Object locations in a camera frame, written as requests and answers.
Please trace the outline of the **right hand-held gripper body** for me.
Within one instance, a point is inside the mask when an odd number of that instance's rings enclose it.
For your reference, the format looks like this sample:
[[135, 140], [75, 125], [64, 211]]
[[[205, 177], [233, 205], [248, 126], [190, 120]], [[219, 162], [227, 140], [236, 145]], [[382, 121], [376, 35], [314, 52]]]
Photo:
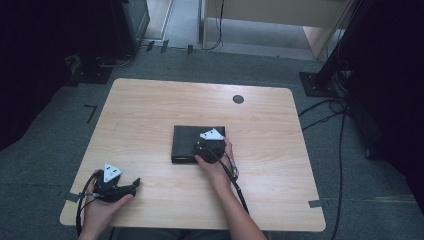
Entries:
[[200, 139], [195, 144], [194, 153], [207, 163], [215, 163], [220, 160], [226, 147], [224, 136], [215, 128], [200, 133], [199, 136]]

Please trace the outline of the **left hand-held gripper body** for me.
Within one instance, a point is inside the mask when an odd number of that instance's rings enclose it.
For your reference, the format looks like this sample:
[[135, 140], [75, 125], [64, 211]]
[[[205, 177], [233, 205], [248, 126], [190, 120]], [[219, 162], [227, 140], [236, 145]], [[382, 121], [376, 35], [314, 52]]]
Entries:
[[119, 186], [122, 171], [108, 163], [95, 173], [93, 196], [106, 203], [114, 203], [124, 197], [123, 190], [133, 185]]

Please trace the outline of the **black cloth with yellow lining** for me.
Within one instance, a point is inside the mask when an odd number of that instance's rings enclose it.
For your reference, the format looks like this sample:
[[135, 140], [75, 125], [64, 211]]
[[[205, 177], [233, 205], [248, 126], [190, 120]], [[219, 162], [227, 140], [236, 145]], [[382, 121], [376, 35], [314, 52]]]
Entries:
[[199, 134], [212, 128], [217, 129], [225, 137], [224, 126], [183, 126], [175, 125], [173, 144], [171, 151], [171, 162], [174, 164], [196, 163], [194, 148], [200, 139]]

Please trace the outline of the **person's right hand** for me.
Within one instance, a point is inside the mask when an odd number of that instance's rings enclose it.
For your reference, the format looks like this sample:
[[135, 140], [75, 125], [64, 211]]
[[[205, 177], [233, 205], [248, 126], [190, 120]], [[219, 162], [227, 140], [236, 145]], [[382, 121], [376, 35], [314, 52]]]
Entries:
[[213, 186], [228, 187], [231, 185], [231, 180], [229, 179], [224, 167], [231, 169], [231, 161], [234, 159], [232, 152], [232, 143], [225, 138], [225, 153], [220, 161], [215, 163], [207, 163], [201, 156], [196, 155], [195, 159], [197, 163], [206, 171], [208, 178]]

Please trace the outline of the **person's left hand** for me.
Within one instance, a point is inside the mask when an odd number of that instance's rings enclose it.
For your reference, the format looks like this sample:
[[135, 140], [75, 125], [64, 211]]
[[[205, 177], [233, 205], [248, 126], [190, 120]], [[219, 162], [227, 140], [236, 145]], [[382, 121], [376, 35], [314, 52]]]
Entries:
[[128, 204], [134, 196], [128, 194], [114, 203], [106, 203], [99, 201], [93, 196], [87, 196], [85, 201], [84, 219], [82, 231], [104, 231], [114, 215], [126, 204]]

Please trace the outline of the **person's legs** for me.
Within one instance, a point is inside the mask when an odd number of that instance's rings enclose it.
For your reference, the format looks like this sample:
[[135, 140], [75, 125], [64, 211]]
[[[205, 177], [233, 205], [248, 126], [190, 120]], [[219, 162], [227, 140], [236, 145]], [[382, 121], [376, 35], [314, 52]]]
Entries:
[[236, 227], [229, 230], [125, 228], [116, 240], [267, 240], [258, 228]]

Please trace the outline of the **dark curtain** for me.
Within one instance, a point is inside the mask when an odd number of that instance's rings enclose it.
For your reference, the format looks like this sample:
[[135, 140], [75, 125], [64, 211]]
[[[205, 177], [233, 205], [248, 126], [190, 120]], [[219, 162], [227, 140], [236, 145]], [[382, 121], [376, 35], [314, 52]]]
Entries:
[[406, 177], [424, 214], [424, 0], [364, 0], [345, 37], [348, 91], [377, 127], [371, 151]]
[[0, 151], [23, 137], [70, 80], [67, 57], [94, 71], [95, 20], [107, 2], [0, 0]]

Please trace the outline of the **dark cabinet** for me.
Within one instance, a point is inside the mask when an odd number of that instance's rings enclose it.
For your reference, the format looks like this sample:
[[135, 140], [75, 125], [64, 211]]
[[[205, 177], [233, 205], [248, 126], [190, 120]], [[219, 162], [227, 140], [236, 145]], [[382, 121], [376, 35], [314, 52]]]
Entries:
[[120, 56], [134, 56], [150, 22], [147, 0], [111, 0]]

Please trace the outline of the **light wooden desk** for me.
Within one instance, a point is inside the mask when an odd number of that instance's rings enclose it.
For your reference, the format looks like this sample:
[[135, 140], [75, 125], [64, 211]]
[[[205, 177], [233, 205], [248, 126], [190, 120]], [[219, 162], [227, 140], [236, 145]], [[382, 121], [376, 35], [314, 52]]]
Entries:
[[357, 0], [200, 0], [202, 48], [209, 18], [302, 26], [315, 58], [324, 53], [337, 29], [344, 28]]

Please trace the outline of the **black stand base plate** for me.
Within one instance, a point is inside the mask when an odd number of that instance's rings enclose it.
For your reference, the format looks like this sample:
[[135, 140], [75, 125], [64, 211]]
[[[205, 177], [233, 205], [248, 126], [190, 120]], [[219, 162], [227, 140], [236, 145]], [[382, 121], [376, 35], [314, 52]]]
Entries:
[[311, 72], [300, 72], [299, 77], [304, 92], [308, 97], [339, 97], [339, 93], [331, 77], [324, 77], [321, 73]]
[[111, 67], [102, 66], [96, 57], [76, 56], [77, 67], [72, 74], [72, 84], [106, 84], [112, 73]]

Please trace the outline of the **black slanted stand post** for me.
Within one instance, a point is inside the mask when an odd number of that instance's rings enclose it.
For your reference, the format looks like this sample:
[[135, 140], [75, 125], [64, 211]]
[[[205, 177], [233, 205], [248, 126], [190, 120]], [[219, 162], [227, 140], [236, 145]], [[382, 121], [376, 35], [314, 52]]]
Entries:
[[329, 59], [318, 73], [321, 73], [324, 77], [331, 77], [334, 72], [349, 68], [350, 57], [348, 51], [351, 48], [355, 33], [363, 19], [366, 8], [367, 0], [358, 0], [343, 36], [338, 41], [336, 48], [333, 50]]

